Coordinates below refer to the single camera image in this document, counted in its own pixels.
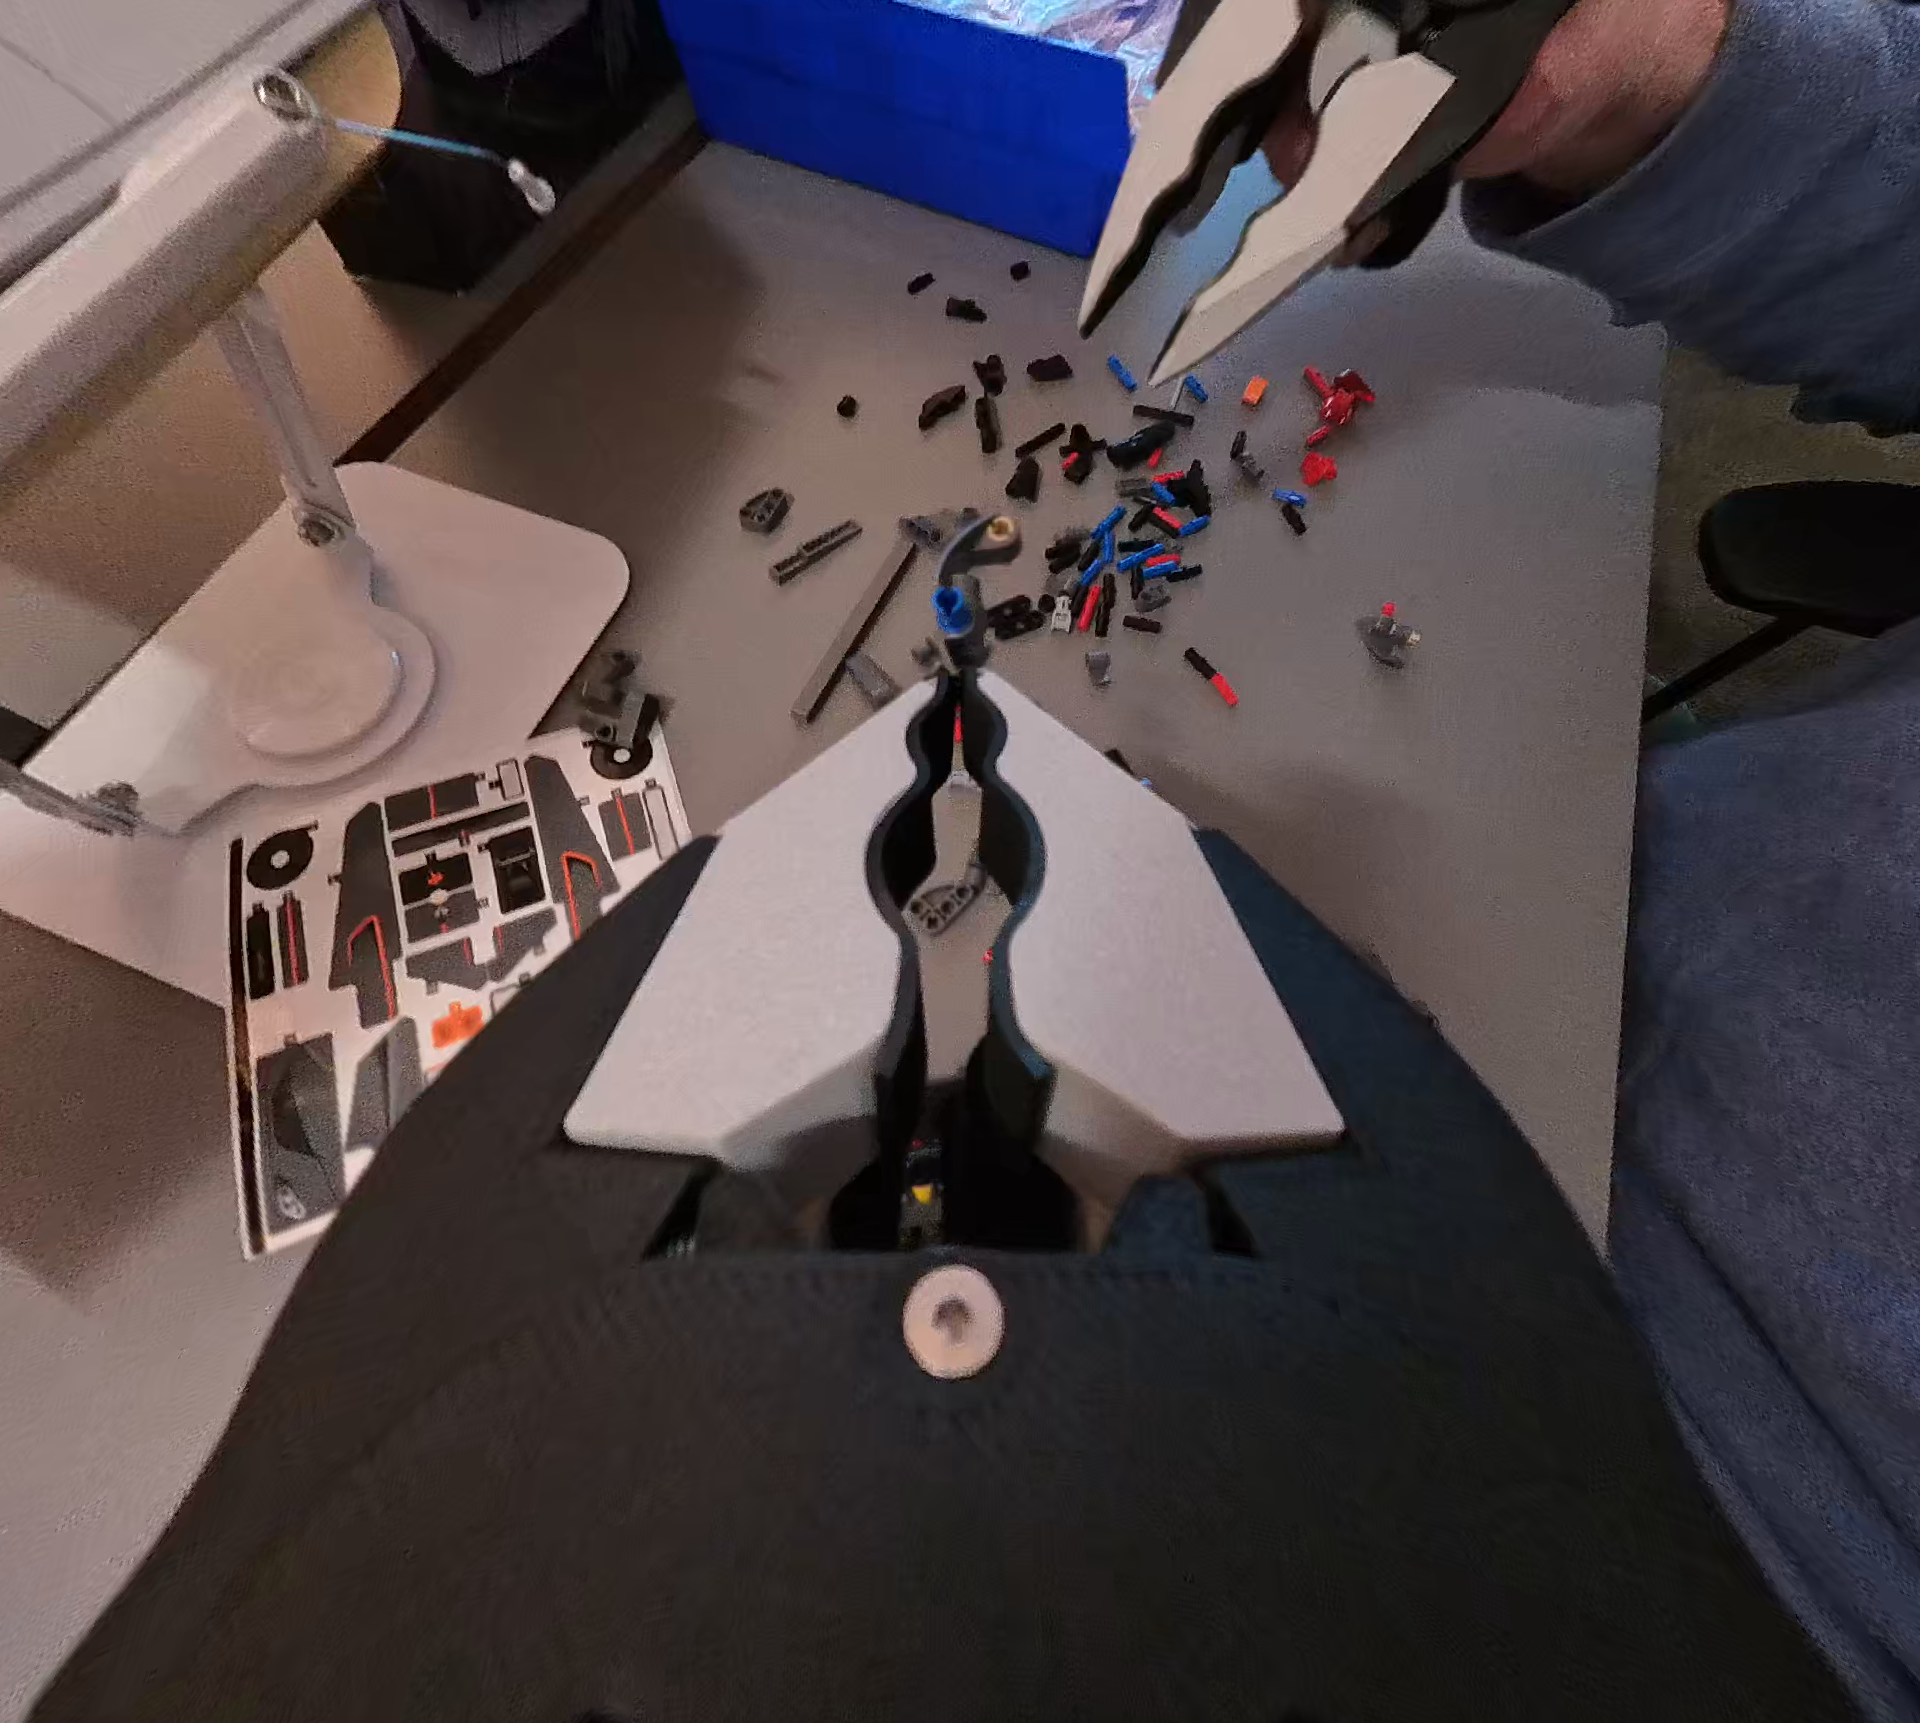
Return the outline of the lego sticker sheet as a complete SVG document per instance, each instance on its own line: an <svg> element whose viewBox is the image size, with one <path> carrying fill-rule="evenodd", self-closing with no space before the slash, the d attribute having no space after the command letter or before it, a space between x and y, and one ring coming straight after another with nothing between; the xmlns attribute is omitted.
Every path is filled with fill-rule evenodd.
<svg viewBox="0 0 1920 1723"><path fill-rule="evenodd" d="M690 837L655 701L230 842L238 1251L317 1238L440 1072Z"/></svg>

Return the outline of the dark grey lego wheel piece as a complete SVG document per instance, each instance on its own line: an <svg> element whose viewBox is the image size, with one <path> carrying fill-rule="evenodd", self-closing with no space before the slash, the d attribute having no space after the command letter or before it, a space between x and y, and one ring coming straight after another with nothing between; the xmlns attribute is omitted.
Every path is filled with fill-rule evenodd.
<svg viewBox="0 0 1920 1723"><path fill-rule="evenodd" d="M623 648L599 652L578 691L578 733L593 777L626 783L652 770L661 701L640 678L640 656Z"/></svg>

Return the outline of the white book stand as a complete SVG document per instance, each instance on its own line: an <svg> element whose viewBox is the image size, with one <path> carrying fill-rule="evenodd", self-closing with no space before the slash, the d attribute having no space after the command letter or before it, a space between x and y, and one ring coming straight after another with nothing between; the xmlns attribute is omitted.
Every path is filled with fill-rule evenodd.
<svg viewBox="0 0 1920 1723"><path fill-rule="evenodd" d="M3 765L3 915L221 1003L227 861L349 800L504 760L623 602L619 549L390 461L332 467L242 233L339 139L278 70L220 81L3 295L3 461L104 402L188 288L280 507L28 765Z"/></svg>

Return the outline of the long grey lego beam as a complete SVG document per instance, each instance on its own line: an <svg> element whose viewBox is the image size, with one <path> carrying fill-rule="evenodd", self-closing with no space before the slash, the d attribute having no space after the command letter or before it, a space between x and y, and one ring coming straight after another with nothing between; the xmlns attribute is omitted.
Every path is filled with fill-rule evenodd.
<svg viewBox="0 0 1920 1723"><path fill-rule="evenodd" d="M788 716L797 729L809 729L819 716L819 708L835 695L843 664L861 649L876 622L891 605L899 586L904 583L919 557L919 535L909 521L899 521L896 541L881 554L876 575L861 586L860 599L851 608L851 618L827 638L824 656L810 665L797 690L797 698L791 701Z"/></svg>

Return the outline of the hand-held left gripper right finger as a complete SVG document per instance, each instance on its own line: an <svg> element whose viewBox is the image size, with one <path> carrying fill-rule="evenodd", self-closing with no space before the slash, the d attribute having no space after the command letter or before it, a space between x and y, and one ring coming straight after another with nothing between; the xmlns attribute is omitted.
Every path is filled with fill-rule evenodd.
<svg viewBox="0 0 1920 1723"><path fill-rule="evenodd" d="M975 858L1004 899L978 1087L1051 1166L1327 1148L1344 1120L1200 830L1007 678L963 695Z"/></svg>

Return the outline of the pile of small lego pieces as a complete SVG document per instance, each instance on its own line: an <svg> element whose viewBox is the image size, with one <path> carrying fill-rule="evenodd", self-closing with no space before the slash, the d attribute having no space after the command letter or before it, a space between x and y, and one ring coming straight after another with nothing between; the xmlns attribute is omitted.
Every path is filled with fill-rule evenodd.
<svg viewBox="0 0 1920 1723"><path fill-rule="evenodd" d="M705 554L702 675L765 716L797 695L827 638L909 513L1013 513L1022 557L978 573L996 669L1040 695L1083 691L1122 711L1254 729L1287 708L1259 672L1305 656L1312 557L1334 549L1334 437L1368 423L1318 415L1342 373L1386 390L1377 340L1326 338L1287 314L1203 368L1210 402L1123 388L1096 344L1067 331L1060 264L803 264L762 297L729 383L728 494L769 485L791 507L773 536L741 529ZM921 549L860 656L911 678L933 635L937 557ZM1239 708L1183 664L1204 652Z"/></svg>

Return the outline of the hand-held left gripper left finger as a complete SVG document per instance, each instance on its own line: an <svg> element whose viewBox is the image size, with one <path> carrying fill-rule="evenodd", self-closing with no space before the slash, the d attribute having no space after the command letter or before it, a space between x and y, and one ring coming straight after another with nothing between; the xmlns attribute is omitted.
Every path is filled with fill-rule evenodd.
<svg viewBox="0 0 1920 1723"><path fill-rule="evenodd" d="M571 1146L865 1166L924 1079L921 951L954 682L919 682L710 844L582 1093Z"/></svg>

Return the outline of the person's right forearm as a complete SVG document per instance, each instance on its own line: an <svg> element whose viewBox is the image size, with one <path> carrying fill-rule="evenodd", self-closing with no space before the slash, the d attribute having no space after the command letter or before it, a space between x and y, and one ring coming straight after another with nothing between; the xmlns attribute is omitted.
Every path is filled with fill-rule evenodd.
<svg viewBox="0 0 1920 1723"><path fill-rule="evenodd" d="M1917 8L1733 0L1704 92L1618 182L1463 182L1467 229L1806 420L1917 434Z"/></svg>

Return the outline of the blue plastic bin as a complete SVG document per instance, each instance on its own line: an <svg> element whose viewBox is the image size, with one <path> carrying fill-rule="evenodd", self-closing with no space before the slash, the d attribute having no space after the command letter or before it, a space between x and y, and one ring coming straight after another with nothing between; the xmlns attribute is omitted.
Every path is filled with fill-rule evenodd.
<svg viewBox="0 0 1920 1723"><path fill-rule="evenodd" d="M710 139L1088 255L1146 107L1119 61L904 0L659 0Z"/></svg>

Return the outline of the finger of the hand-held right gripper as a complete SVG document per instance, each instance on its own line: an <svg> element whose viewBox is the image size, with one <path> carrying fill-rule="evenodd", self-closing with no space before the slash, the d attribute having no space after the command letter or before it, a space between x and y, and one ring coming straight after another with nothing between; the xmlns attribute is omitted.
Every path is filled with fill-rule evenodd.
<svg viewBox="0 0 1920 1723"><path fill-rule="evenodd" d="M1318 273L1450 83L1454 74L1426 55L1350 67L1318 111L1302 176L1246 217L1225 267L1179 314L1151 383L1187 374Z"/></svg>
<svg viewBox="0 0 1920 1723"><path fill-rule="evenodd" d="M1159 70L1093 251L1077 314L1083 338L1132 292L1170 223L1188 207L1210 209L1203 193L1219 191L1210 170L1221 150L1264 137L1298 36L1302 0L1215 0Z"/></svg>

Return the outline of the small lego assembly blue pin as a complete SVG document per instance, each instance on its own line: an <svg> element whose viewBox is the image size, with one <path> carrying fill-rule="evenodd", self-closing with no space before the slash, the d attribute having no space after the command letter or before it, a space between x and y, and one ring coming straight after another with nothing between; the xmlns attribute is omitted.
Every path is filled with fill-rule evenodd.
<svg viewBox="0 0 1920 1723"><path fill-rule="evenodd" d="M932 705L956 705L956 691L993 660L990 608L978 599L978 573L1022 557L1013 513L937 511L909 513L899 529L919 549L937 557L932 618L933 635L915 648L915 664L933 690Z"/></svg>

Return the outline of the person's right hand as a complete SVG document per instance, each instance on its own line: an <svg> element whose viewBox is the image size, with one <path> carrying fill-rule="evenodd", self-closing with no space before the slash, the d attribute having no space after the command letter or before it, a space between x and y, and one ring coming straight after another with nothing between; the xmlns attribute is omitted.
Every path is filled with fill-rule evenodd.
<svg viewBox="0 0 1920 1723"><path fill-rule="evenodd" d="M1586 201L1633 170L1712 74L1733 0L1574 0L1458 164Z"/></svg>

